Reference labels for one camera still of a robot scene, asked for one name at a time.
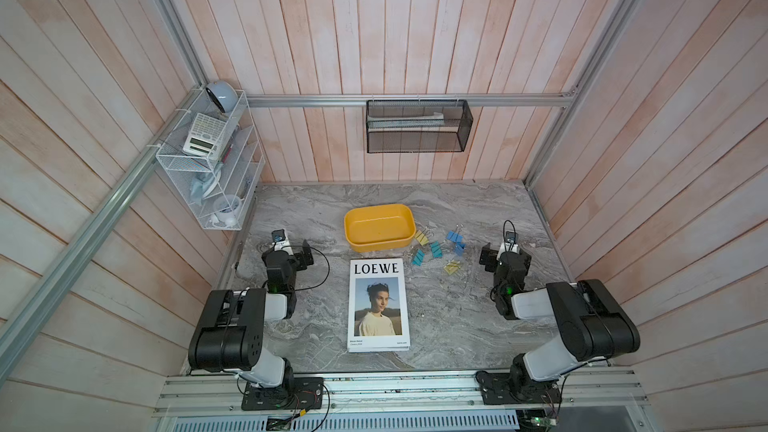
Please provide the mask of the yellow binder clip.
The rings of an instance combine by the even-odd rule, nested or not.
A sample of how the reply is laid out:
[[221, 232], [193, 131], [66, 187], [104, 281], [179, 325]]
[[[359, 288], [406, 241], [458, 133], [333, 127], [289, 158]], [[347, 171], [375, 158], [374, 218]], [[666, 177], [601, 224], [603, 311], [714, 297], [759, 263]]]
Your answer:
[[444, 272], [448, 275], [454, 275], [458, 273], [461, 269], [462, 269], [462, 262], [459, 260], [450, 260], [443, 267]]
[[420, 246], [426, 246], [429, 243], [428, 235], [422, 232], [421, 230], [416, 231], [414, 239], [418, 242]]

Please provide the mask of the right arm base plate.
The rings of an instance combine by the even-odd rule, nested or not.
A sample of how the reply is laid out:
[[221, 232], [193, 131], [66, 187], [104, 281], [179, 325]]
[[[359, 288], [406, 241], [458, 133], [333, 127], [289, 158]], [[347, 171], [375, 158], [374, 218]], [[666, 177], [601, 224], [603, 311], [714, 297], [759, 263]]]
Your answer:
[[561, 400], [555, 381], [533, 381], [517, 369], [504, 373], [477, 371], [475, 380], [485, 405], [557, 405]]

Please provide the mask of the yellow plastic storage box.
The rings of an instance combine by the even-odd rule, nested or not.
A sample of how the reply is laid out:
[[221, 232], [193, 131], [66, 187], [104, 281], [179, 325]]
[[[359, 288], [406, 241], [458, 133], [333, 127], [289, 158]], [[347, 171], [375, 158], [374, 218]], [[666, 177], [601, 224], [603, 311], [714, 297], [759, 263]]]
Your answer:
[[358, 253], [406, 247], [416, 234], [411, 209], [403, 204], [355, 208], [344, 216], [345, 238]]

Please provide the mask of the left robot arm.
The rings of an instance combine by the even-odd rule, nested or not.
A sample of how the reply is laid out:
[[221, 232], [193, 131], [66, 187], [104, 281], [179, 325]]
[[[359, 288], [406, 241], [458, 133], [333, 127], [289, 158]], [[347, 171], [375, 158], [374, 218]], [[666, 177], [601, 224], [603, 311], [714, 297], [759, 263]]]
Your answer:
[[259, 288], [210, 292], [188, 347], [193, 370], [233, 373], [264, 389], [293, 389], [288, 360], [265, 346], [265, 324], [292, 317], [297, 273], [314, 264], [312, 248], [277, 243], [262, 255], [267, 281]]

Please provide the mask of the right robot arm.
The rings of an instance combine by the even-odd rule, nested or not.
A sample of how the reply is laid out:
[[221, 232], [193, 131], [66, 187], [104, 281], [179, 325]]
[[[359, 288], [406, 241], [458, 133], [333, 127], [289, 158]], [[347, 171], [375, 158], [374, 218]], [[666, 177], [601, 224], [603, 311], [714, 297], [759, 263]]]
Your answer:
[[511, 243], [499, 250], [487, 244], [479, 257], [479, 264], [493, 274], [490, 299], [503, 318], [552, 319], [557, 326], [549, 342], [513, 359], [510, 372], [503, 376], [512, 394], [523, 400], [551, 389], [562, 376], [593, 360], [638, 351], [641, 338], [636, 325], [603, 282], [550, 282], [528, 290], [530, 263], [530, 254]]

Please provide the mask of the blue binder clip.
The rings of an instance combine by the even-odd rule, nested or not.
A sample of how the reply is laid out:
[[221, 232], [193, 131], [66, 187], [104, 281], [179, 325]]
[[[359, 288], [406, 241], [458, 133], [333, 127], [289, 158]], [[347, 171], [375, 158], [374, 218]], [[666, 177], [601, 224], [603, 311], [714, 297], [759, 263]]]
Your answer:
[[454, 253], [457, 256], [459, 256], [459, 257], [463, 256], [464, 252], [465, 252], [465, 249], [466, 249], [466, 244], [465, 243], [463, 243], [463, 242], [455, 242], [454, 243]]
[[452, 243], [463, 243], [462, 230], [463, 226], [461, 224], [457, 225], [453, 230], [446, 234], [446, 240]]

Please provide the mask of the teal binder clip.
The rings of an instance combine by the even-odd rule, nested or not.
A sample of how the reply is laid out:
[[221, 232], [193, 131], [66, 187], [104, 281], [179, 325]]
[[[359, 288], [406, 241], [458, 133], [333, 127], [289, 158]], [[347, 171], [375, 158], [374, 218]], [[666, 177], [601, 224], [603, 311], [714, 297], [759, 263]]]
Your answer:
[[424, 261], [425, 253], [421, 249], [415, 249], [411, 254], [411, 264], [421, 266]]
[[432, 256], [434, 258], [442, 258], [443, 257], [443, 250], [442, 250], [441, 245], [438, 242], [430, 243], [430, 250], [431, 250]]

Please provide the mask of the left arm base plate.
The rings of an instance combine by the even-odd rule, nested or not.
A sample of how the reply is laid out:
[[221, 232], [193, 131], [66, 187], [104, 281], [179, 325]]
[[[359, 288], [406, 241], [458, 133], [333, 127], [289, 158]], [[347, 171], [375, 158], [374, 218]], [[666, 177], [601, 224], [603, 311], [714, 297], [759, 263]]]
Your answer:
[[320, 409], [323, 405], [322, 378], [294, 378], [275, 388], [249, 383], [243, 393], [243, 411], [289, 411]]

